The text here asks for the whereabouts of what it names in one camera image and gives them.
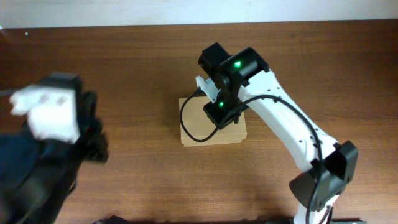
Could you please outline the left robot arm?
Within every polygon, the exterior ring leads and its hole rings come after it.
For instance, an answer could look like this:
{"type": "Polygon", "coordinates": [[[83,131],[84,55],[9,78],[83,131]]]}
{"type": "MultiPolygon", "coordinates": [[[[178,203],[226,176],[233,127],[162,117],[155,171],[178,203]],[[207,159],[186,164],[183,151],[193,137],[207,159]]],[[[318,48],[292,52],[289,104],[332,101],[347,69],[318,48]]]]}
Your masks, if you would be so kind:
{"type": "Polygon", "coordinates": [[[53,223],[76,188],[81,163],[108,160],[96,102],[96,93],[82,94],[75,143],[38,140],[26,124],[18,133],[1,134],[1,223],[53,223]]]}

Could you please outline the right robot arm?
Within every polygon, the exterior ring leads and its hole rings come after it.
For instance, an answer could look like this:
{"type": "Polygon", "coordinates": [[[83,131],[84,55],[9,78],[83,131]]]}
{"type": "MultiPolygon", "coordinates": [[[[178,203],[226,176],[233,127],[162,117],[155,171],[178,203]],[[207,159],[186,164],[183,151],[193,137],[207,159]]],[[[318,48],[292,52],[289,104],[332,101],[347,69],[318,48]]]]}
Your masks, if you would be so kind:
{"type": "Polygon", "coordinates": [[[285,92],[268,63],[251,47],[234,55],[214,43],[198,63],[209,76],[197,85],[210,99],[204,111],[217,129],[252,109],[282,141],[302,171],[289,183],[300,205],[294,223],[331,223],[333,204],[353,180],[359,151],[317,126],[285,92]]]}

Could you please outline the cardboard box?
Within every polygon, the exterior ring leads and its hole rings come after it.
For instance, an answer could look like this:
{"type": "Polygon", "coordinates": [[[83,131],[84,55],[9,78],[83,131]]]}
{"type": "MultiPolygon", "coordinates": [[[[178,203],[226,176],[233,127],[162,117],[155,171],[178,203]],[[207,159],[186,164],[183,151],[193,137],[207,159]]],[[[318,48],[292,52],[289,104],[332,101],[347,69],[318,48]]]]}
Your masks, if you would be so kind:
{"type": "MultiPolygon", "coordinates": [[[[197,139],[206,138],[216,128],[203,110],[203,107],[209,102],[207,96],[196,96],[189,100],[183,109],[184,126],[197,139]]],[[[205,142],[196,142],[187,135],[182,127],[180,127],[180,130],[180,139],[184,147],[240,143],[247,136],[244,114],[239,117],[238,124],[229,124],[205,142]]]]}

